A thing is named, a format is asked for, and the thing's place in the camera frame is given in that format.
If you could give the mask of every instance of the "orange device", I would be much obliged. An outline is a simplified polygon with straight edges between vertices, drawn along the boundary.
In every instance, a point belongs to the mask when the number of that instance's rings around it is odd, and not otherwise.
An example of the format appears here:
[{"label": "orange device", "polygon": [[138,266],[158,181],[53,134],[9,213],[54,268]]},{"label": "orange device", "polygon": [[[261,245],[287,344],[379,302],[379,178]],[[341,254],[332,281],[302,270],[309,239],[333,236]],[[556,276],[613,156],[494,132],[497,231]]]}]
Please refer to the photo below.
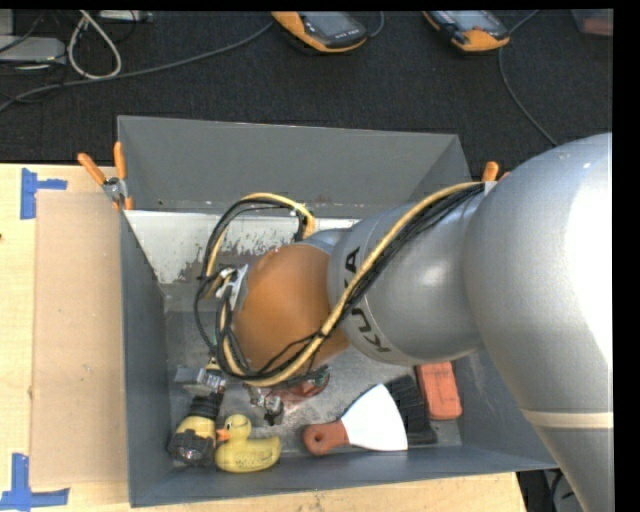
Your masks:
[{"label": "orange device", "polygon": [[454,420],[462,414],[458,385],[449,361],[415,367],[416,378],[432,420]]},{"label": "orange device", "polygon": [[367,39],[364,25],[346,12],[271,11],[271,15],[305,52],[344,53]]},{"label": "orange device", "polygon": [[86,169],[94,181],[102,187],[105,194],[111,198],[114,209],[118,211],[122,209],[133,210],[133,198],[127,188],[127,167],[122,151],[122,143],[120,141],[116,142],[113,146],[113,159],[118,177],[107,179],[102,170],[87,153],[78,154],[78,163]]},{"label": "orange device", "polygon": [[462,53],[490,53],[510,40],[507,28],[489,11],[422,11],[422,14]]}]

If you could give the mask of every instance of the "clamp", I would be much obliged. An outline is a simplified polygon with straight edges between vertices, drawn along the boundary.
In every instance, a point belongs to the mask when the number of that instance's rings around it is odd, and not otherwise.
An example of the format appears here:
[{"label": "clamp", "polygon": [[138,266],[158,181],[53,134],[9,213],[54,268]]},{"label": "clamp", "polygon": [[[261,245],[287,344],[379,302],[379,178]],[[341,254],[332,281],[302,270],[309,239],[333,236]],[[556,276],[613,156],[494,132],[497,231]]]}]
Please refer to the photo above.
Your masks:
[{"label": "clamp", "polygon": [[118,211],[133,210],[133,198],[127,187],[127,167],[122,152],[122,143],[119,141],[113,146],[113,159],[118,176],[107,178],[88,154],[78,154],[78,162],[113,201],[113,207]]}]

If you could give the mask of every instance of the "brush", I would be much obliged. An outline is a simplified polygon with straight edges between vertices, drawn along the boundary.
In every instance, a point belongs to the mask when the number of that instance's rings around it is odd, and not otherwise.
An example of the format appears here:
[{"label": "brush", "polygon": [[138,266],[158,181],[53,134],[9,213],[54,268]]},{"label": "brush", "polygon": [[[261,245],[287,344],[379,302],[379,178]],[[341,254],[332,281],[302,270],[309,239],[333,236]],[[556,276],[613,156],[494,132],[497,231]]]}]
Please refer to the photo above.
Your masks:
[{"label": "brush", "polygon": [[312,424],[302,440],[313,455],[342,446],[376,451],[401,451],[435,443],[424,399],[409,375],[374,386],[338,420]]}]

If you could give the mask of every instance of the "yellow rubber duck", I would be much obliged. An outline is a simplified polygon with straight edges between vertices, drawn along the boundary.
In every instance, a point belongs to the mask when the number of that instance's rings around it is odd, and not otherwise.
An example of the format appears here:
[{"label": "yellow rubber duck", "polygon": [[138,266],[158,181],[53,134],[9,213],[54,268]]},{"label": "yellow rubber duck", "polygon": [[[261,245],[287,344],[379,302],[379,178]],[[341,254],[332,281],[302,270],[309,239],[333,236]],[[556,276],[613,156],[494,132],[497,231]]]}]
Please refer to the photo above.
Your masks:
[{"label": "yellow rubber duck", "polygon": [[214,458],[216,466],[224,471],[260,471],[273,466],[280,458],[280,438],[249,439],[251,421],[242,414],[229,416],[224,428],[216,430],[216,434],[219,444]]}]

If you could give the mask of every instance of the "black bristles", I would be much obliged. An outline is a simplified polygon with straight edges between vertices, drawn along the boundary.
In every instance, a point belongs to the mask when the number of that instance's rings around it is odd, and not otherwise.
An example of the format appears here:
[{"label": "black bristles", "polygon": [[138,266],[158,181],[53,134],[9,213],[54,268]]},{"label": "black bristles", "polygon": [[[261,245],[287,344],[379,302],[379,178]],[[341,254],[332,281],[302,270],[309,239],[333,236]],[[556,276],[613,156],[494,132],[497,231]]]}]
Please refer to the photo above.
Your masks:
[{"label": "black bristles", "polygon": [[409,447],[437,442],[437,435],[431,428],[427,405],[416,381],[410,375],[403,375],[387,382],[385,386],[398,406]]}]

